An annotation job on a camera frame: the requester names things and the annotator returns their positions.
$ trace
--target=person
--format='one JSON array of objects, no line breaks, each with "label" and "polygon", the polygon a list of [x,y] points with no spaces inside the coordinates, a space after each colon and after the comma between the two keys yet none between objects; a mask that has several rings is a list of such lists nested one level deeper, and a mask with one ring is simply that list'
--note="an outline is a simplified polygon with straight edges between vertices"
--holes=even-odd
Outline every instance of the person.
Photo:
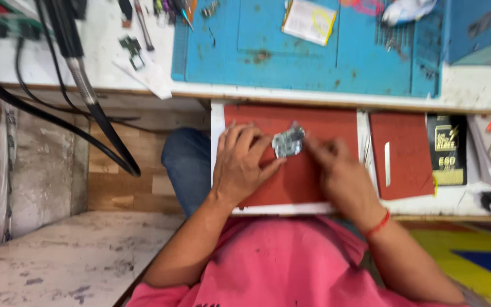
[{"label": "person", "polygon": [[[210,183],[210,140],[183,128],[162,163],[187,220],[156,256],[128,307],[441,306],[464,297],[380,205],[364,165],[342,140],[304,139],[326,198],[365,234],[321,216],[231,217],[285,158],[259,167],[273,135],[252,124],[220,137]],[[367,248],[387,288],[358,267]]]}]

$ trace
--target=red thread bracelet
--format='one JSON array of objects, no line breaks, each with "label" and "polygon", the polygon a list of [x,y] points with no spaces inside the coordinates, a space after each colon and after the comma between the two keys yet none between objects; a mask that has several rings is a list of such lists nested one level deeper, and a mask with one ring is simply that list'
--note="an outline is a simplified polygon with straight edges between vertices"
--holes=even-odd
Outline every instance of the red thread bracelet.
[{"label": "red thread bracelet", "polygon": [[371,229],[365,233],[365,238],[369,238],[371,235],[380,231],[380,229],[382,229],[387,224],[387,221],[390,220],[390,217],[391,217],[391,214],[390,214],[390,211],[388,210],[386,213],[386,216],[384,216],[384,219],[382,219],[382,221],[378,225],[376,225],[373,229]]}]

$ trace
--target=wooden floor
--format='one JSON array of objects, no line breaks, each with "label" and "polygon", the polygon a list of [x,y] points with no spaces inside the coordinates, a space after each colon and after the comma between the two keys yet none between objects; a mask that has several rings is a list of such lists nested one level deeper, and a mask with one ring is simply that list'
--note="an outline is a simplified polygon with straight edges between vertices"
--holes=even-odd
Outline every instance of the wooden floor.
[{"label": "wooden floor", "polygon": [[[200,126],[209,129],[209,120],[207,125],[204,123]],[[160,163],[164,142],[170,131],[150,133],[118,124],[113,127],[141,168],[141,177],[132,177],[90,145],[88,210],[182,214],[166,169]],[[91,124],[91,134],[110,146],[109,140],[95,123]]]}]

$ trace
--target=blue repair mat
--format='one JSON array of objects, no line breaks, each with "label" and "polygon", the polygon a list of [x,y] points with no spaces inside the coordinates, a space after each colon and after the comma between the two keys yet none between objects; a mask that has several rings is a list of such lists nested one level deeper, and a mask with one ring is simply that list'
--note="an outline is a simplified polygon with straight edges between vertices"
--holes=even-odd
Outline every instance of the blue repair mat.
[{"label": "blue repair mat", "polygon": [[[180,18],[176,22],[173,80],[413,97],[440,94],[443,0],[418,22],[389,30],[380,17],[358,13],[337,0],[312,1],[337,11],[327,46],[282,33],[284,0],[220,0],[215,15],[204,19],[200,10],[211,1],[198,0],[194,32]],[[390,40],[397,47],[389,49]]]}]

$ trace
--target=knee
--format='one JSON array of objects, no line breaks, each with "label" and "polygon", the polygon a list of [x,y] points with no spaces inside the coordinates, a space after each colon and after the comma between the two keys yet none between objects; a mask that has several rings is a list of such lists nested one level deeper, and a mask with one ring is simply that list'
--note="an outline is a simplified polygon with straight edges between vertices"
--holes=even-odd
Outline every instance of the knee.
[{"label": "knee", "polygon": [[170,133],[162,149],[162,165],[167,167],[172,161],[190,156],[194,152],[201,134],[200,131],[189,127],[179,128]]}]

